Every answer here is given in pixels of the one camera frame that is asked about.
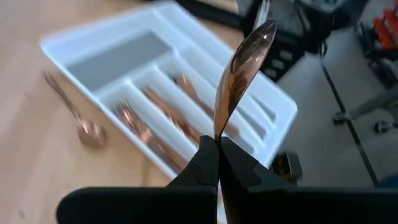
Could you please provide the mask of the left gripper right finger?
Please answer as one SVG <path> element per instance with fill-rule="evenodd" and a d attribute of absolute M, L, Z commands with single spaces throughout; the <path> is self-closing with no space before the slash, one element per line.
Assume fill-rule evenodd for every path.
<path fill-rule="evenodd" d="M 220 142 L 219 177 L 229 224 L 281 224 L 277 197 L 292 186 L 227 137 Z"/>

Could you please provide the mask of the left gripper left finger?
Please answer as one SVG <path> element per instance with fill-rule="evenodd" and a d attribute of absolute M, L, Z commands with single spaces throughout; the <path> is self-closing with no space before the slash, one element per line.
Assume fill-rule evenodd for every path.
<path fill-rule="evenodd" d="M 219 149 L 210 136 L 201 136 L 196 154 L 188 165 L 174 178 L 168 187 L 176 186 L 218 186 L 219 181 Z"/>

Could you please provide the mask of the red object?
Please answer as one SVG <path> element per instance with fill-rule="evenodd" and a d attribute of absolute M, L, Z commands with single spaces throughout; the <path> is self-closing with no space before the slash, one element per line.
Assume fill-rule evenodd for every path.
<path fill-rule="evenodd" d="M 373 19 L 374 30 L 383 50 L 398 49 L 397 9 L 384 9 L 383 17 Z"/>

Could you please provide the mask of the grey equipment cart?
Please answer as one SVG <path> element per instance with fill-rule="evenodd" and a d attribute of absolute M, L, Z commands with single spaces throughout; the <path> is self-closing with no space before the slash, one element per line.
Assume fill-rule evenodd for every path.
<path fill-rule="evenodd" d="M 333 123 L 334 125 L 339 125 L 348 121 L 354 121 L 376 109 L 387 111 L 394 119 L 392 122 L 384 120 L 377 121 L 373 125 L 373 131 L 376 134 L 384 134 L 391 129 L 398 129 L 398 86 L 365 101 L 351 111 L 337 112 L 333 117 Z"/>

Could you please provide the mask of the white plastic cutlery tray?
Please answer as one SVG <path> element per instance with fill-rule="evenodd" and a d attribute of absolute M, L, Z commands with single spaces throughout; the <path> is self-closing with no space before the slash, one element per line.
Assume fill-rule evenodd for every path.
<path fill-rule="evenodd" d="M 212 119 L 173 81 L 186 76 L 208 106 L 233 49 L 178 4 L 165 1 L 73 27 L 41 41 L 45 55 L 165 175 L 176 168 L 159 157 L 114 114 L 127 101 L 182 157 L 191 159 L 194 143 L 145 95 L 144 88 L 178 108 L 203 134 L 213 134 Z"/>

